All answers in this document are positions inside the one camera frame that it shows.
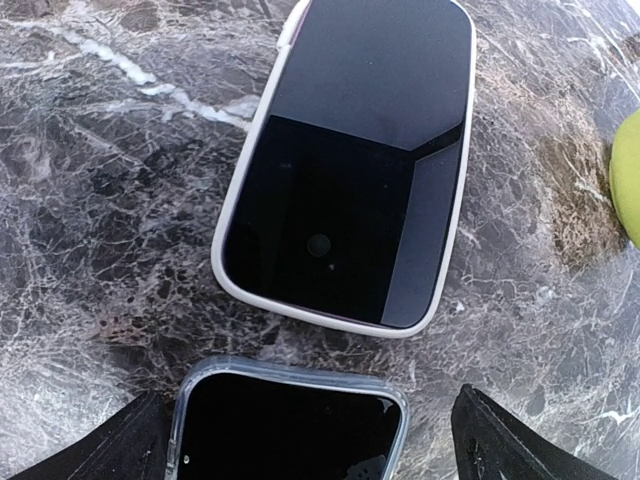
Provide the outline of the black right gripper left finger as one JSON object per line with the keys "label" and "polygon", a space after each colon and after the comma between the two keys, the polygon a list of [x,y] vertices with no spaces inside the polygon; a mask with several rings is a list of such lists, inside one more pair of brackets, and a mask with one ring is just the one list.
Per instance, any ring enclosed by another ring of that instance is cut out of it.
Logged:
{"label": "black right gripper left finger", "polygon": [[81,440],[16,479],[162,479],[170,416],[162,397],[137,396]]}

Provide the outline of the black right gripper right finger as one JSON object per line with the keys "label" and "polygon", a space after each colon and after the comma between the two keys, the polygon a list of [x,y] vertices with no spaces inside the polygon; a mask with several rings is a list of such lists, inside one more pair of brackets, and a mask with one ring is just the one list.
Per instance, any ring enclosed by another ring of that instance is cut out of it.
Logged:
{"label": "black right gripper right finger", "polygon": [[451,411],[460,479],[608,479],[609,474],[536,434],[470,384]]}

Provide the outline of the silver-edged phone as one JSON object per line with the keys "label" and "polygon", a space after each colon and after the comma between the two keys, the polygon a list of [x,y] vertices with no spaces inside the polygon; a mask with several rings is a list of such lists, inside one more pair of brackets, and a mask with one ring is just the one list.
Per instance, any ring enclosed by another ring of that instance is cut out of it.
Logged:
{"label": "silver-edged phone", "polygon": [[180,479],[380,479],[403,416],[378,394],[216,374],[189,395]]}

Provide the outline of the clear magsafe phone case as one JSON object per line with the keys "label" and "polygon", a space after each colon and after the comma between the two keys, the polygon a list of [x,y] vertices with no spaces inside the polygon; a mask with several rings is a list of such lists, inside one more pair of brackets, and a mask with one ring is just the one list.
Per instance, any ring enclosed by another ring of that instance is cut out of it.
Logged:
{"label": "clear magsafe phone case", "polygon": [[403,419],[396,437],[396,444],[390,454],[388,466],[380,479],[390,479],[394,476],[407,436],[409,423],[408,401],[398,388],[384,380],[371,376],[285,366],[241,357],[217,355],[196,364],[182,382],[176,398],[169,436],[165,478],[180,479],[177,476],[177,470],[190,393],[200,381],[212,375],[226,373],[326,390],[369,395],[378,394],[397,402],[401,407]]}

